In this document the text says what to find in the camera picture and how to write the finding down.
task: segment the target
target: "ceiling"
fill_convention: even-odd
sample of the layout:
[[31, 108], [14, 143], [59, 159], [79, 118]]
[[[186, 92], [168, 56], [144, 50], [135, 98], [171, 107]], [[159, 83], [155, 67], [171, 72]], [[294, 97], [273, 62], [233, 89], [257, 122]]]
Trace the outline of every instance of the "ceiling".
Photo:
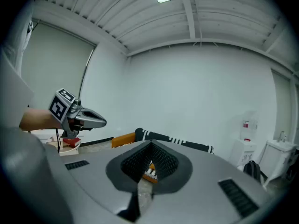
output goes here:
[[292, 29], [271, 0], [36, 0], [34, 18], [127, 56], [215, 42], [253, 50], [293, 72], [299, 62]]

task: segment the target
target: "faucet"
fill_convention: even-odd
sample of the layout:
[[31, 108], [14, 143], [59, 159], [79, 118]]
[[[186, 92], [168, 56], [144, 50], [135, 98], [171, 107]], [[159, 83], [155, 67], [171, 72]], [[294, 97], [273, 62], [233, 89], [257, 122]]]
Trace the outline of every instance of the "faucet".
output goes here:
[[279, 142], [282, 141], [282, 142], [284, 143], [284, 142], [285, 142], [285, 139], [286, 139], [285, 131], [281, 131], [278, 141], [279, 141]]

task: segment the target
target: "vent slot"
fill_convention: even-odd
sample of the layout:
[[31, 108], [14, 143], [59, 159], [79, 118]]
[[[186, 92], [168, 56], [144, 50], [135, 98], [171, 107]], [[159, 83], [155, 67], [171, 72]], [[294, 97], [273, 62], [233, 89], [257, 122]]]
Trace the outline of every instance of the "vent slot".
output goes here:
[[258, 209], [258, 206], [239, 188], [239, 186], [233, 180], [224, 180], [218, 184], [243, 218], [247, 217]]
[[71, 170], [71, 169], [85, 166], [87, 164], [89, 164], [89, 162], [87, 162], [86, 160], [82, 160], [82, 161], [78, 161], [78, 162], [67, 163], [65, 166], [66, 166], [67, 170]]

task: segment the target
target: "book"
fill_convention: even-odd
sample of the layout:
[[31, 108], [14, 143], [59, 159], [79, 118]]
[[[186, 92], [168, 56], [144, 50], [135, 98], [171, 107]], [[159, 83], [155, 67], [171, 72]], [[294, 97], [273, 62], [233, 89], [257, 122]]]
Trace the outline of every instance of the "book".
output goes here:
[[81, 139], [74, 138], [74, 139], [62, 139], [64, 143], [67, 143], [71, 147], [76, 147], [79, 143], [81, 143]]

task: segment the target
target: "forearm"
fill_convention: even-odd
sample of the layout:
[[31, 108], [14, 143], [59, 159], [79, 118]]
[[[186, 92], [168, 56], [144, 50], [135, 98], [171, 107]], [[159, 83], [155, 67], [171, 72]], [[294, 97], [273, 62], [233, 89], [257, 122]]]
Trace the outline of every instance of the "forearm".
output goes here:
[[59, 122], [48, 110], [31, 108], [27, 108], [25, 111], [19, 127], [24, 131], [61, 128]]

